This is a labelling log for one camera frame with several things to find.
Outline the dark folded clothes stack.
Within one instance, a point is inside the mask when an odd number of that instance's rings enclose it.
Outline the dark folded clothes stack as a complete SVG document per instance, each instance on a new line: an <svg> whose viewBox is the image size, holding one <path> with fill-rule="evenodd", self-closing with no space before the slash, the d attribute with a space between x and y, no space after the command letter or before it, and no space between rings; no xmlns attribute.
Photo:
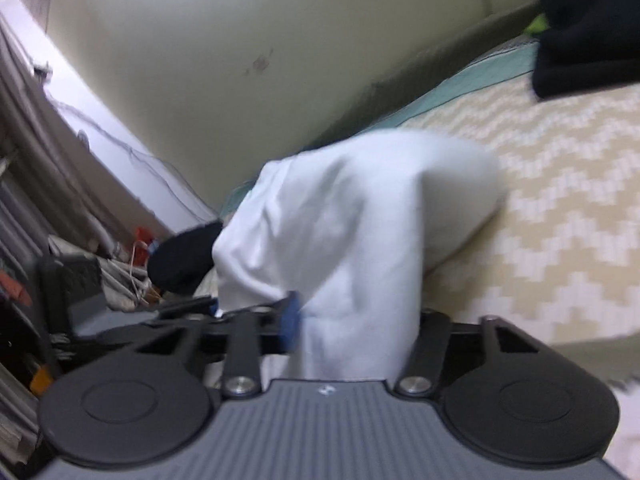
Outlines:
<svg viewBox="0 0 640 480"><path fill-rule="evenodd" d="M548 27L532 75L539 99L639 80L639 0L539 0Z"/></svg>

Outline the green garment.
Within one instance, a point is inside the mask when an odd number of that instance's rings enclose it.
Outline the green garment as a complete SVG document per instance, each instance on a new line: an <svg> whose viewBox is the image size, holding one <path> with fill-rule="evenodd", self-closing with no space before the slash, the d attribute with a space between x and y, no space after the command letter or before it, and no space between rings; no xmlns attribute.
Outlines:
<svg viewBox="0 0 640 480"><path fill-rule="evenodd" d="M543 32L550 28L547 17L541 13L536 16L536 18L531 21L526 29L524 29L524 34L529 37L539 37Z"/></svg>

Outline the patterned beige bed sheet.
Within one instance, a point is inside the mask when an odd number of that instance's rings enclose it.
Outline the patterned beige bed sheet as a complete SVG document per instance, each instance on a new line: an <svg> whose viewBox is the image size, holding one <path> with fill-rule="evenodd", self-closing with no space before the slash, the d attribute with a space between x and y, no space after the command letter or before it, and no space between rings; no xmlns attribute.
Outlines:
<svg viewBox="0 0 640 480"><path fill-rule="evenodd" d="M532 334L615 385L639 378L638 84L539 99L536 50L492 54L435 74L451 49L423 55L371 88L303 153L376 130L410 129L480 144L506 195L460 249L425 271L422 312L452 332L429 396L471 443L506 424L496 397L516 363L541 366Z"/></svg>

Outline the black garment at bed edge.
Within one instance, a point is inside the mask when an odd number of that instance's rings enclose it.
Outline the black garment at bed edge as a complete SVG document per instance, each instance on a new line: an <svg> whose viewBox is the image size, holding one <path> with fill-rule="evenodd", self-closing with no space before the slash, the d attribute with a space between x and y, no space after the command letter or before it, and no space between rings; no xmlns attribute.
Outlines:
<svg viewBox="0 0 640 480"><path fill-rule="evenodd" d="M161 292L193 295L215 267L213 246L223 228L224 224L216 220L160 243L146 267L151 283Z"/></svg>

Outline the grey curtain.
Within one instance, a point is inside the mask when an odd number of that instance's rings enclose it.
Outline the grey curtain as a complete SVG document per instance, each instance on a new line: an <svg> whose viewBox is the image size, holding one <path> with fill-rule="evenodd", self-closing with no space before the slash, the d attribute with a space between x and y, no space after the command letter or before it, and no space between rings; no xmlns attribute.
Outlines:
<svg viewBox="0 0 640 480"><path fill-rule="evenodd" d="M63 143L89 152L1 29L1 258L24 278L52 235L116 256L126 240Z"/></svg>

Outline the white wall socket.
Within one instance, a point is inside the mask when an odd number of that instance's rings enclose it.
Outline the white wall socket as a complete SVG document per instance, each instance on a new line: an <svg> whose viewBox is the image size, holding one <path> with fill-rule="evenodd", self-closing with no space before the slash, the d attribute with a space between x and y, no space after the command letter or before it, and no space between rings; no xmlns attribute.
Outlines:
<svg viewBox="0 0 640 480"><path fill-rule="evenodd" d="M255 74L265 73L266 69L270 66L271 56L270 55L259 55L258 58L252 63L250 66L250 70Z"/></svg>

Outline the white garment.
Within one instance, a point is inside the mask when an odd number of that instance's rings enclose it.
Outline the white garment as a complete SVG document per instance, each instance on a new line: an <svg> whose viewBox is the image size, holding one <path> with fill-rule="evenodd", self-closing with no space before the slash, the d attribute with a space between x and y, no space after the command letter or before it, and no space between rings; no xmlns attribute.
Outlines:
<svg viewBox="0 0 640 480"><path fill-rule="evenodd" d="M480 144L387 129L270 162L213 246L232 311L299 296L295 350L268 379L398 377L422 281L496 213L498 158Z"/></svg>

